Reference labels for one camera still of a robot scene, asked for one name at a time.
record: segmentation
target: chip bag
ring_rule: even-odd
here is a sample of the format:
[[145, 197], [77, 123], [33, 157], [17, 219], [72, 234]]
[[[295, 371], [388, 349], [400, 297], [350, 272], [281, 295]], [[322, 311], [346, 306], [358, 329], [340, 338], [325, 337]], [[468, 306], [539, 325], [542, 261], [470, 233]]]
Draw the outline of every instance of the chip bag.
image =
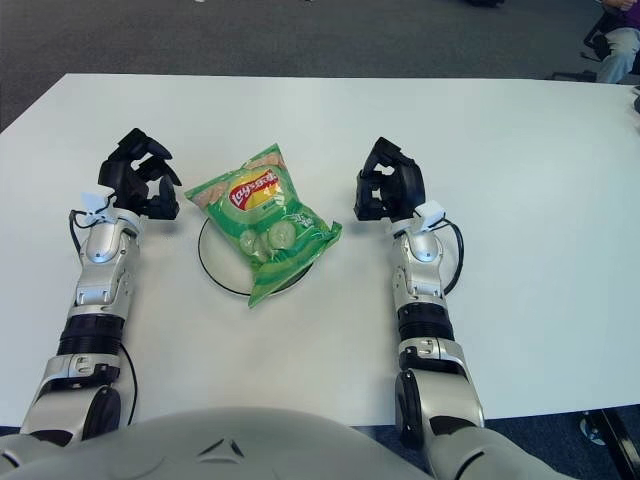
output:
[[185, 195], [249, 260], [249, 307], [309, 267], [342, 231], [300, 202], [277, 144]]

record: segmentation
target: chair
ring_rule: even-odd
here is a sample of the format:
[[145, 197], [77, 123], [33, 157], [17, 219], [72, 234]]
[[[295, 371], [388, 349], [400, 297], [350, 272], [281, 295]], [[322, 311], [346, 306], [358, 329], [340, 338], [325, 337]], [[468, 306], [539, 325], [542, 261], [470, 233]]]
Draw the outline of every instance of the chair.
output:
[[[590, 48], [593, 53], [595, 53], [596, 57], [591, 57], [584, 52], [580, 52], [580, 56], [582, 58], [586, 58], [587, 60], [592, 60], [594, 62], [602, 62], [605, 58], [609, 56], [611, 53], [611, 49], [609, 48], [609, 44], [607, 42], [607, 37], [605, 37], [605, 32], [611, 31], [615, 28], [615, 25], [618, 22], [620, 17], [620, 10], [615, 8], [610, 8], [605, 5], [602, 6], [604, 9], [604, 13], [600, 17], [600, 20], [596, 22], [596, 24], [589, 30], [587, 36], [584, 37], [582, 43]], [[633, 75], [640, 75], [640, 55], [636, 56], [635, 63], [633, 64], [633, 69], [630, 72]], [[567, 78], [569, 80], [577, 80], [578, 82], [595, 82], [596, 81], [596, 72], [592, 72], [590, 70], [585, 70], [582, 73], [572, 73], [572, 72], [553, 72], [547, 80], [556, 80], [557, 78]]]

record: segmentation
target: person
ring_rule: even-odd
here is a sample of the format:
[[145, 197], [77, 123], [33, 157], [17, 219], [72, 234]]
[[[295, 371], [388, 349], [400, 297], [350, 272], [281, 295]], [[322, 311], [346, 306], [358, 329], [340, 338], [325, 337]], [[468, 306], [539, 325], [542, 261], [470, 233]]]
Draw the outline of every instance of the person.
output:
[[638, 0], [602, 0], [622, 14], [615, 28], [605, 34], [611, 54], [602, 61], [597, 74], [599, 83], [618, 83], [631, 71], [640, 50], [640, 3]]

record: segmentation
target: chair leg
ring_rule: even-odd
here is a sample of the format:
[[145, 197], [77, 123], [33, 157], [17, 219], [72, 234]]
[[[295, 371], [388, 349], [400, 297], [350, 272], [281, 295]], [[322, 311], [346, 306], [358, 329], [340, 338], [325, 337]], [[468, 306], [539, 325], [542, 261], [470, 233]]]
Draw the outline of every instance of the chair leg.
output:
[[586, 82], [586, 83], [595, 83], [597, 78], [596, 72], [592, 72], [590, 70], [585, 70], [582, 73], [573, 73], [573, 72], [553, 72], [549, 75], [546, 80], [561, 80], [568, 79], [574, 80], [577, 82]]

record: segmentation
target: silver metal arm segment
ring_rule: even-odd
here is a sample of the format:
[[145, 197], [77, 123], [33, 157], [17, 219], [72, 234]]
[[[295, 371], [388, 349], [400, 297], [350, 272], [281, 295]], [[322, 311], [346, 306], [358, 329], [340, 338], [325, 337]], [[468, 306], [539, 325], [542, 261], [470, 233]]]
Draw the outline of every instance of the silver metal arm segment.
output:
[[[95, 208], [94, 197], [101, 208]], [[20, 429], [59, 445], [114, 430], [120, 420], [114, 382], [142, 227], [133, 212], [113, 208], [112, 197], [106, 187], [102, 194], [85, 195], [87, 224], [93, 226], [79, 252], [82, 273], [58, 354], [47, 362]]]
[[396, 424], [403, 444], [422, 450], [437, 480], [569, 478], [482, 428], [482, 406], [447, 313], [440, 240], [422, 218], [395, 223], [392, 288], [402, 370]]

